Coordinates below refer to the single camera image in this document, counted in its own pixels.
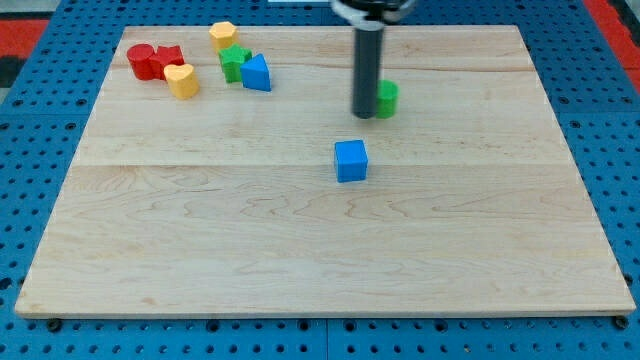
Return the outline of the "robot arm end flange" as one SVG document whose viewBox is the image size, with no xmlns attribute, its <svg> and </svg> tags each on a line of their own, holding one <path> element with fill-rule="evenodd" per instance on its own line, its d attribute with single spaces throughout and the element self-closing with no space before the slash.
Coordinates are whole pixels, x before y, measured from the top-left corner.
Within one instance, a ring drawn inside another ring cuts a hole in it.
<svg viewBox="0 0 640 360">
<path fill-rule="evenodd" d="M 348 23 L 399 23 L 413 12 L 417 0 L 330 0 L 332 11 Z"/>
</svg>

